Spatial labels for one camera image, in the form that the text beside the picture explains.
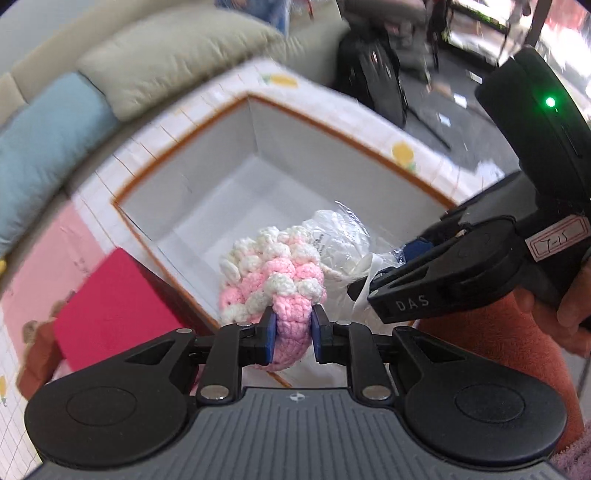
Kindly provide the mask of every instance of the handwritten label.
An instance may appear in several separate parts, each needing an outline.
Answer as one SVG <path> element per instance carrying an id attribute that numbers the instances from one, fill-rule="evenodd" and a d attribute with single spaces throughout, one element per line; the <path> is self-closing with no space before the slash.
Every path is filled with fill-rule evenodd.
<path id="1" fill-rule="evenodd" d="M 536 262 L 551 257 L 591 236 L 587 217 L 569 215 L 525 240 Z"/>

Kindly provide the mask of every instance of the black bag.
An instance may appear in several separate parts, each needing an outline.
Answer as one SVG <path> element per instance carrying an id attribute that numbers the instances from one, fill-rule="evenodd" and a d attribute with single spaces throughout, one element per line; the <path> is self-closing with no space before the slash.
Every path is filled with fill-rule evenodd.
<path id="1" fill-rule="evenodd" d="M 386 29 L 354 25 L 339 44 L 335 90 L 404 128 L 407 103 L 399 71 Z"/>

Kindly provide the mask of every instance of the clear plastic wrap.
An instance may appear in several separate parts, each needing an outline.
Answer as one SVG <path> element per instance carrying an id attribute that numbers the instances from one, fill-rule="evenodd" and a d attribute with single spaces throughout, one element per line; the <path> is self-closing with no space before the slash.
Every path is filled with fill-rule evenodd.
<path id="1" fill-rule="evenodd" d="M 335 202 L 336 211 L 318 210 L 303 223 L 312 234 L 324 271 L 327 299 L 324 309 L 329 319 L 353 320 L 367 325 L 373 333 L 390 334 L 369 306 L 369 283 L 386 267 L 402 265 L 401 248 L 395 248 L 379 235 L 370 235 L 359 218 L 345 205 Z M 367 277 L 356 301 L 347 294 L 349 284 Z"/>

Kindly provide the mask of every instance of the logo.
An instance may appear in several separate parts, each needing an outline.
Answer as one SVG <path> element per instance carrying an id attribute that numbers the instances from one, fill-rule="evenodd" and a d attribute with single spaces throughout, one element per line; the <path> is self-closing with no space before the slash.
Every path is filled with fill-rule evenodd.
<path id="1" fill-rule="evenodd" d="M 305 400 L 305 399 L 306 399 L 306 396 L 300 392 L 292 393 L 290 395 L 290 400 L 294 401 L 296 403 L 301 402 L 302 400 Z"/>
<path id="2" fill-rule="evenodd" d="M 407 301 L 396 300 L 396 306 L 398 307 L 398 310 L 404 312 L 405 310 L 417 309 L 419 307 L 428 307 L 429 301 L 426 299 L 425 295 L 419 295 L 417 298 L 408 299 Z"/>

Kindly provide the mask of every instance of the finger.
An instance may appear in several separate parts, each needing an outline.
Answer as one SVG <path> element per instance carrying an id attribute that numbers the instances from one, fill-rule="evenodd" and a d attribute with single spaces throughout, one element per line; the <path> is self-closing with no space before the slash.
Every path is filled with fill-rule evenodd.
<path id="1" fill-rule="evenodd" d="M 578 325 L 591 315 L 591 264 L 587 262 L 573 280 L 558 307 L 558 322 L 565 327 Z"/>
<path id="2" fill-rule="evenodd" d="M 566 340 L 578 331 L 576 325 L 566 328 L 559 324 L 558 319 L 556 318 L 556 312 L 540 301 L 534 303 L 531 314 L 538 327 L 540 327 L 540 330 L 546 335 L 550 335 L 555 340 Z"/>
<path id="3" fill-rule="evenodd" d="M 556 339 L 556 343 L 566 351 L 584 358 L 589 358 L 591 353 L 591 333 L 582 327 L 571 337 Z"/>
<path id="4" fill-rule="evenodd" d="M 534 308 L 535 297 L 532 292 L 524 289 L 523 287 L 517 287 L 513 291 L 515 302 L 523 313 L 531 313 Z"/>

